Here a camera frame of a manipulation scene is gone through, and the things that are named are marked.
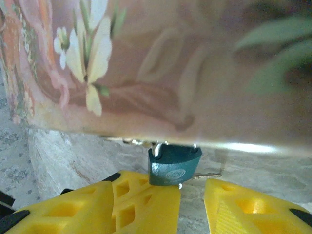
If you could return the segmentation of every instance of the padlock body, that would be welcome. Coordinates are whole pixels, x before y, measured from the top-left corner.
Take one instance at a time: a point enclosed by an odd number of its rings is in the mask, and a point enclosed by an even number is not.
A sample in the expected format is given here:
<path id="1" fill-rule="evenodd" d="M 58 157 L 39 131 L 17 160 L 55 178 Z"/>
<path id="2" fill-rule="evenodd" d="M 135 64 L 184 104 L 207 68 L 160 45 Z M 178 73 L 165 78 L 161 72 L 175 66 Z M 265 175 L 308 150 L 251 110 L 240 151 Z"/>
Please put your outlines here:
<path id="1" fill-rule="evenodd" d="M 156 158 L 149 150 L 150 184 L 169 186 L 192 178 L 202 152 L 200 148 L 163 145 L 160 154 L 160 158 Z"/>

